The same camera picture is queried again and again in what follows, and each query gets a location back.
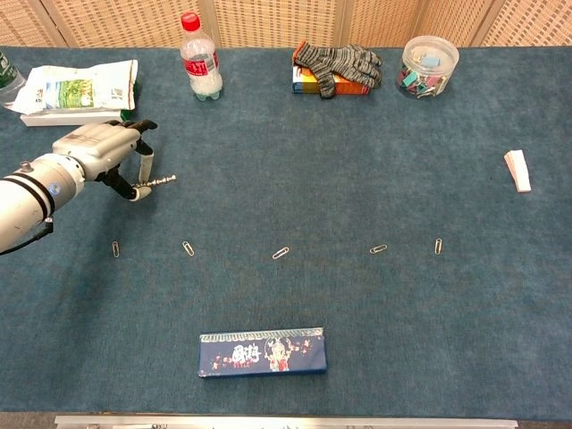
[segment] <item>gray knit glove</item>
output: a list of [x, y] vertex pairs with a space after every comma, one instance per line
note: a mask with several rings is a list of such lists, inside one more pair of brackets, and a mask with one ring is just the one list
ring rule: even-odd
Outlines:
[[303, 42], [294, 54], [294, 63], [314, 73], [322, 98], [335, 95], [334, 73], [369, 88], [382, 83], [382, 74], [375, 68], [382, 65], [382, 59], [359, 45], [314, 47]]

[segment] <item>clear plastic container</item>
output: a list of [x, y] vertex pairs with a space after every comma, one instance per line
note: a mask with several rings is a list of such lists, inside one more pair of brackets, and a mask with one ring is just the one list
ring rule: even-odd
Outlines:
[[181, 16], [184, 36], [181, 57], [189, 75], [190, 88], [201, 101], [216, 100], [223, 89], [215, 43], [200, 27], [200, 19], [193, 12]]
[[25, 84], [26, 79], [0, 51], [0, 105], [9, 108]]
[[397, 84], [417, 98], [438, 96], [457, 63], [458, 50], [449, 40], [436, 36], [412, 38], [403, 49]]

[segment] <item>silver paper clip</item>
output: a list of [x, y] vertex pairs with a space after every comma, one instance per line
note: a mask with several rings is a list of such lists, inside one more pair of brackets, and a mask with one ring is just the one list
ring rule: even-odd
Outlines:
[[381, 246], [375, 246], [374, 248], [369, 249], [369, 253], [375, 255], [376, 253], [383, 252], [387, 249], [387, 244], [382, 244]]
[[286, 255], [288, 252], [290, 252], [290, 248], [281, 248], [280, 250], [278, 250], [276, 253], [274, 253], [272, 255], [272, 259], [276, 260], [279, 257], [283, 257], [284, 255]]
[[114, 252], [114, 257], [119, 257], [119, 243], [117, 241], [111, 243], [111, 249]]
[[435, 240], [435, 255], [440, 255], [443, 249], [443, 240], [437, 239]]
[[189, 254], [190, 257], [195, 256], [195, 250], [193, 250], [193, 247], [189, 244], [188, 241], [182, 242], [182, 248], [185, 249], [185, 251]]

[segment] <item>water bottle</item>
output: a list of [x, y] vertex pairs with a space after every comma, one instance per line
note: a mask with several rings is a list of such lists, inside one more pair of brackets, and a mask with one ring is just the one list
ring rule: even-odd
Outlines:
[[223, 77], [218, 70], [215, 43], [201, 29], [196, 13], [184, 13], [181, 23], [185, 30], [181, 57], [189, 75], [190, 88], [201, 101], [207, 97], [216, 100], [223, 89]]
[[26, 79], [0, 51], [0, 104], [4, 107], [12, 105], [20, 88], [25, 84]]

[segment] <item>drill bit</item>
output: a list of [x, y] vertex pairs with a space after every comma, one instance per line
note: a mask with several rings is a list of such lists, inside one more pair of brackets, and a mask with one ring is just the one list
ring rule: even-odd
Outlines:
[[170, 181], [176, 181], [177, 176], [174, 174], [171, 176], [165, 176], [162, 179], [154, 179], [153, 181], [144, 181], [142, 183], [135, 183], [131, 185], [133, 188], [142, 188], [144, 186], [153, 188], [155, 186], [164, 185], [165, 183], [169, 183]]

